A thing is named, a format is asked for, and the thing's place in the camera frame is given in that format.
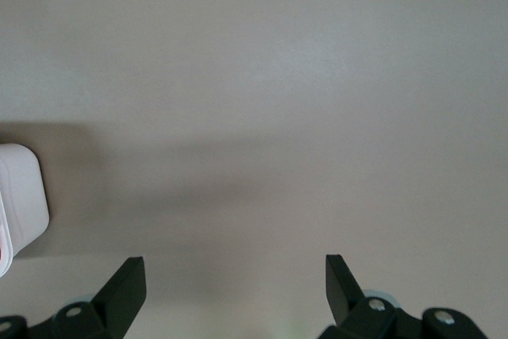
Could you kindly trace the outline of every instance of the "screw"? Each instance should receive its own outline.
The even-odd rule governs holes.
[[[452,325],[453,323],[455,323],[455,319],[453,319],[453,316],[447,313],[446,311],[443,310],[436,311],[434,313],[434,316],[439,322],[444,323],[445,325]]]
[[[0,323],[0,333],[4,333],[4,332],[8,331],[12,326],[13,326],[13,324],[11,322]]]
[[[371,307],[371,309],[376,311],[385,311],[386,309],[383,301],[379,299],[371,299],[370,301],[368,301],[368,305]]]
[[[67,318],[75,317],[76,315],[79,315],[81,313],[81,307],[72,307],[69,309],[67,313],[65,313],[65,316]]]

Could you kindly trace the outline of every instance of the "white container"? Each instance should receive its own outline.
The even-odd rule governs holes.
[[[0,277],[48,227],[39,161],[19,144],[0,144]]]

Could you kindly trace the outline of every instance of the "white surface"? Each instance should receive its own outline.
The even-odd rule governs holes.
[[[48,227],[48,205],[36,156],[19,144],[0,144],[0,277],[13,257]]]
[[[96,292],[145,254],[129,337],[312,339],[338,252],[411,314],[506,337],[506,0],[0,10],[0,137],[37,153],[52,213],[0,314],[45,318],[66,276]]]

